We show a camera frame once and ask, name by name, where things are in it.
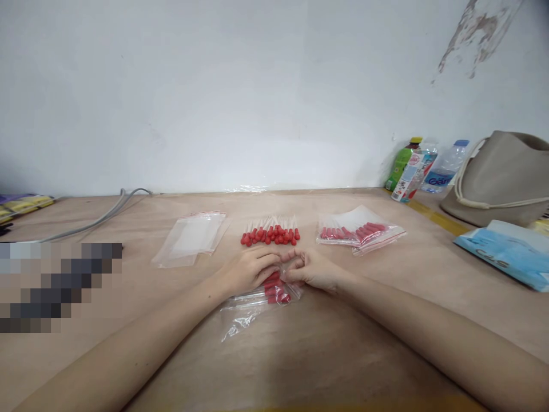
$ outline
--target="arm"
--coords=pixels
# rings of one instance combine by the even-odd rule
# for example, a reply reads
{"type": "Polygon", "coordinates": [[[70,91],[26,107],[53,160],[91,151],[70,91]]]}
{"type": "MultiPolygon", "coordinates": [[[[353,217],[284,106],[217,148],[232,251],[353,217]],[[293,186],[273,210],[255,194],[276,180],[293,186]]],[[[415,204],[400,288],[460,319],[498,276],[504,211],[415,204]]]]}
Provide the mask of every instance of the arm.
{"type": "Polygon", "coordinates": [[[353,275],[315,251],[294,249],[288,282],[353,302],[483,404],[497,411],[549,410],[549,366],[488,329],[417,296],[353,275]]]}
{"type": "Polygon", "coordinates": [[[245,250],[212,277],[106,338],[15,411],[121,410],[198,322],[228,297],[259,286],[279,262],[268,247],[245,250]]]}

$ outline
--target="hand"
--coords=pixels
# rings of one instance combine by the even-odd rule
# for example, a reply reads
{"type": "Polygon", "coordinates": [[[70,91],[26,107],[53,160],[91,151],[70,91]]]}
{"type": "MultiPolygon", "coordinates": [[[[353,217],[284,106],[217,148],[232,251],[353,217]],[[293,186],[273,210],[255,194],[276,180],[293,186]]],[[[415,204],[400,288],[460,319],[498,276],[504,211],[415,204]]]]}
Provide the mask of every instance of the hand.
{"type": "Polygon", "coordinates": [[[339,281],[346,272],[315,250],[298,248],[283,254],[282,262],[295,259],[281,276],[285,282],[305,282],[326,292],[335,294],[339,281]]]}
{"type": "Polygon", "coordinates": [[[216,273],[218,282],[228,287],[229,296],[258,287],[280,269],[280,253],[268,246],[246,249],[225,263],[216,273]]]}

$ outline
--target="table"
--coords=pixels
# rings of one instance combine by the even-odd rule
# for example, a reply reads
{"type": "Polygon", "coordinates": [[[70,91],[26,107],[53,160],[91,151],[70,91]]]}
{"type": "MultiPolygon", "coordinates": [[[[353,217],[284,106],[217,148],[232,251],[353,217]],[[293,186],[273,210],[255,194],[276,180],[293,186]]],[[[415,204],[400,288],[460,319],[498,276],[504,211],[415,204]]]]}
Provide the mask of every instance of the table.
{"type": "MultiPolygon", "coordinates": [[[[18,219],[2,241],[79,227],[115,201],[62,200],[18,219]]],[[[99,228],[63,239],[121,242],[122,273],[104,275],[103,287],[91,290],[90,303],[73,305],[73,317],[60,321],[59,333],[0,335],[1,410],[11,410],[108,335],[220,268],[242,248],[249,219],[271,214],[296,216],[300,247],[318,248],[350,271],[467,316],[549,362],[549,294],[529,290],[453,245],[450,233],[382,189],[136,196],[129,204],[99,228]],[[349,248],[315,244],[319,212],[341,213],[359,204],[408,235],[356,258],[349,248]],[[200,255],[192,267],[151,267],[175,220],[208,210],[232,219],[215,253],[200,255]]],[[[482,410],[390,332],[310,287],[297,303],[262,314],[224,343],[222,327],[220,313],[211,313],[127,410],[482,410]]]]}

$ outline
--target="plastic bottle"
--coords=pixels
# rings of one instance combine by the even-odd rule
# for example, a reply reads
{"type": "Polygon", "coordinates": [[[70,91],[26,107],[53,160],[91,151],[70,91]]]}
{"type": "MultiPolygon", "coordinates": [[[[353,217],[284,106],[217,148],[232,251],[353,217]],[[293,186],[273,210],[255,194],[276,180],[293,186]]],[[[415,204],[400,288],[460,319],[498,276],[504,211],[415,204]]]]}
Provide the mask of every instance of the plastic bottle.
{"type": "Polygon", "coordinates": [[[413,137],[410,139],[408,146],[402,148],[397,154],[395,159],[395,164],[393,166],[393,171],[385,183],[385,189],[390,190],[391,192],[395,190],[396,184],[404,172],[404,168],[408,164],[408,160],[412,157],[412,153],[415,149],[419,149],[419,144],[423,140],[422,137],[413,137]]]}
{"type": "Polygon", "coordinates": [[[468,144],[468,140],[456,140],[452,148],[440,156],[436,168],[431,168],[423,182],[423,186],[421,186],[421,190],[430,193],[442,192],[465,160],[468,144]]]}
{"type": "MultiPolygon", "coordinates": [[[[417,173],[415,173],[412,181],[410,182],[409,186],[406,188],[406,192],[404,196],[399,200],[402,203],[408,203],[414,195],[416,194],[417,190],[421,187],[421,184],[423,180],[425,179],[425,176],[429,173],[431,170],[431,166],[433,166],[433,163],[436,160],[436,156],[438,154],[438,151],[436,149],[436,145],[433,143],[423,143],[423,147],[421,149],[417,149],[414,151],[415,153],[421,153],[424,158],[422,162],[421,168],[418,170],[417,173]]],[[[404,170],[404,173],[400,180],[403,179],[404,175],[406,174],[406,169],[404,170]]]]}

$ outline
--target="green drink bottle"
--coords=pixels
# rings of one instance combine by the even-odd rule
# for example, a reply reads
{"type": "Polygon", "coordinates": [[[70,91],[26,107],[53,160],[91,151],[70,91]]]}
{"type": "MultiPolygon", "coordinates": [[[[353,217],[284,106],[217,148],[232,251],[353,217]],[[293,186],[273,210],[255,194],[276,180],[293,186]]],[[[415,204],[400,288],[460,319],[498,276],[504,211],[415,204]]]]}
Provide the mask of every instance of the green drink bottle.
{"type": "Polygon", "coordinates": [[[385,183],[385,189],[390,190],[391,192],[395,190],[396,184],[399,182],[400,176],[402,176],[402,172],[404,172],[404,168],[408,164],[408,160],[412,157],[414,149],[419,149],[419,144],[422,140],[422,137],[413,137],[410,139],[408,146],[399,151],[391,175],[385,183]]]}

